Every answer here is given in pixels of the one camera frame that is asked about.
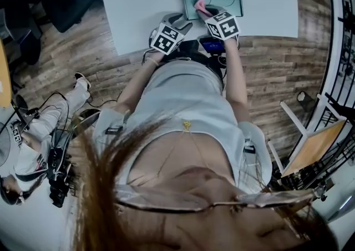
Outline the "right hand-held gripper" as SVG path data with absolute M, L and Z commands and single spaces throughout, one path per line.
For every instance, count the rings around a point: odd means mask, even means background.
M 200 18 L 205 22 L 212 37 L 226 41 L 234 39 L 239 45 L 240 29 L 236 17 L 226 9 L 213 6 L 213 17 L 210 14 L 199 12 Z

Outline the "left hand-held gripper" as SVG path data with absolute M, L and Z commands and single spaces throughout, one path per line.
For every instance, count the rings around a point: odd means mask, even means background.
M 170 13 L 165 15 L 158 28 L 153 30 L 150 41 L 150 48 L 155 49 L 165 55 L 169 55 L 184 40 L 185 35 L 193 27 L 189 21 L 178 21 L 183 16 L 182 13 Z

